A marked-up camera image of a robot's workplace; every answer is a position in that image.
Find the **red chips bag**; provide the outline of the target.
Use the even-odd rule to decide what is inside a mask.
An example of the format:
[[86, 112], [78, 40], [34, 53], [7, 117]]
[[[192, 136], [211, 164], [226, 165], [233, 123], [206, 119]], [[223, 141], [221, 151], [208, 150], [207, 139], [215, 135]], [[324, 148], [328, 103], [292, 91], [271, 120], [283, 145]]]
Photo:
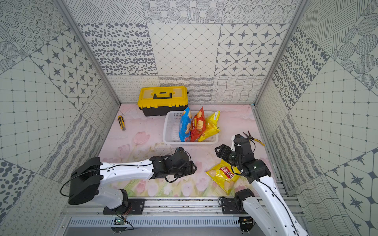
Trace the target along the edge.
[[206, 130], [206, 118], [203, 107], [194, 116], [191, 123], [190, 142], [195, 142]]

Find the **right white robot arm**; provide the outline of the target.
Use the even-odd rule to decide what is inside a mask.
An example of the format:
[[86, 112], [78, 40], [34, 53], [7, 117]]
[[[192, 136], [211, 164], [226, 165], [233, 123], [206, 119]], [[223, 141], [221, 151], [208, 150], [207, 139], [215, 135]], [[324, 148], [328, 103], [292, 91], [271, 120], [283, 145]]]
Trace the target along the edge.
[[250, 137], [237, 134], [233, 136], [230, 147], [221, 145], [215, 148], [216, 156], [232, 168], [236, 167], [265, 204], [262, 207], [250, 189], [243, 189], [235, 193], [237, 209], [251, 216], [266, 236], [307, 236], [308, 232], [281, 196], [267, 165], [255, 158], [251, 141]]

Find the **white plastic basket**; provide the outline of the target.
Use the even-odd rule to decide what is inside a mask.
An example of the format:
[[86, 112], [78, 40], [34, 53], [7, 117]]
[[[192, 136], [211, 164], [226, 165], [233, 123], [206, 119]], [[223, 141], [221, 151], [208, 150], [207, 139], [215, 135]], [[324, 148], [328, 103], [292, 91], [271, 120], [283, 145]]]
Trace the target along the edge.
[[181, 142], [179, 138], [179, 128], [182, 113], [182, 111], [171, 111], [167, 113], [163, 129], [163, 142], [165, 144], [181, 147], [214, 145], [218, 142], [220, 133], [207, 138], [203, 142]]

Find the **blue chips bag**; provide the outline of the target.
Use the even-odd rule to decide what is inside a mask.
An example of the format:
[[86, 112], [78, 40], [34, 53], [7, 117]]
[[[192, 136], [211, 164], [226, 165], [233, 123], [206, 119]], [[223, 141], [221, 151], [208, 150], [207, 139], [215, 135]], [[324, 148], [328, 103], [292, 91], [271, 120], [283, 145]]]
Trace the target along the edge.
[[180, 128], [179, 128], [179, 138], [181, 142], [188, 142], [191, 137], [191, 122], [192, 122], [192, 112], [189, 107], [187, 107], [181, 116]]

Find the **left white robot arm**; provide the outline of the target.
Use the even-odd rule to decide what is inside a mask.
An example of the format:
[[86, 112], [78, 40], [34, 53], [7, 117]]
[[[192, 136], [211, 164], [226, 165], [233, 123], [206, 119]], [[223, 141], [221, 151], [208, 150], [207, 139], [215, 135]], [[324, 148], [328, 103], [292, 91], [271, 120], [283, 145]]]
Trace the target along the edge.
[[67, 181], [70, 184], [67, 197], [72, 206], [95, 202], [114, 213], [123, 213], [129, 208], [127, 191], [110, 188], [110, 184], [130, 180], [167, 181], [169, 176], [177, 181], [196, 171], [197, 166], [182, 147], [171, 155], [153, 156], [132, 163], [107, 163], [94, 157], [72, 172]]

